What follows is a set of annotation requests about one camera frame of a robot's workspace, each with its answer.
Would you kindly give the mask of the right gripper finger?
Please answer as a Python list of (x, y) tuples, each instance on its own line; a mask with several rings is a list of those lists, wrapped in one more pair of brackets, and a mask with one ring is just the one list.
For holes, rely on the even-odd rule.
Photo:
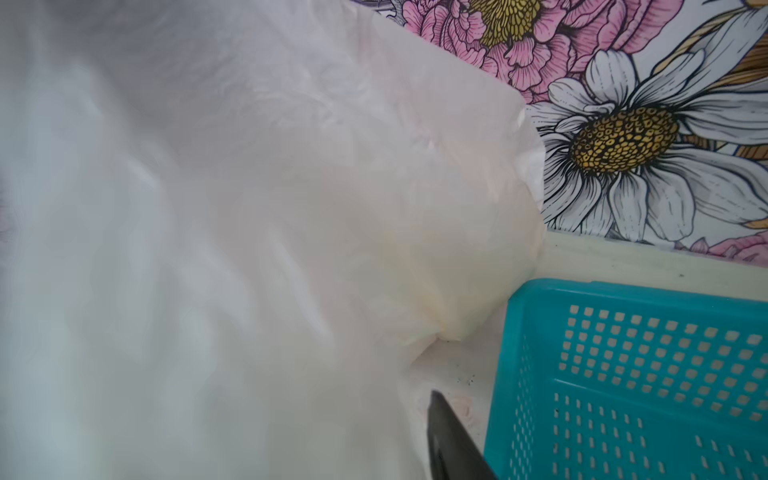
[(427, 410), (427, 443), (434, 480), (496, 480), (444, 395), (433, 390)]

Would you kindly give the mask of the teal plastic basket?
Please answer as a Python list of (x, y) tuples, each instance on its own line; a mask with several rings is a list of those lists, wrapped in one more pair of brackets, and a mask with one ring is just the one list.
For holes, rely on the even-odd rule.
[(763, 302), (540, 279), (509, 300), (485, 458), (500, 479), (763, 479)]

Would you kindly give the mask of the white plastic bag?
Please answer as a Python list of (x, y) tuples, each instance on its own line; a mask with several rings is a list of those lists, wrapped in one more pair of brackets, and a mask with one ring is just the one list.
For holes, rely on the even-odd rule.
[(1, 5), (1, 475), (424, 479), (532, 273), (521, 96), (349, 1)]

